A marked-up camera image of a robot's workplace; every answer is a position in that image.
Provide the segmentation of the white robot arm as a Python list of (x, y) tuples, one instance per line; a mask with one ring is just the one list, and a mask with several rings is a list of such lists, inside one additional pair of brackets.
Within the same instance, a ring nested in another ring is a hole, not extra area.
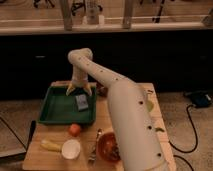
[(108, 88), (107, 104), (125, 171), (169, 171), (147, 107), (146, 92), (126, 76), (92, 61), (89, 48), (72, 50), (73, 75), (66, 94), (82, 87), (89, 95), (88, 76)]

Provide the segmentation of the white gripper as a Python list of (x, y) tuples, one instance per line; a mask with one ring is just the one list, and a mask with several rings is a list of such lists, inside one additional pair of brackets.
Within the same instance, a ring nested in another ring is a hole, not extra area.
[(92, 90), (90, 84), (88, 83), (88, 74), (81, 69), (74, 67), (71, 82), (66, 90), (66, 96), (74, 91), (75, 87), (83, 87), (84, 91), (89, 95), (92, 96)]

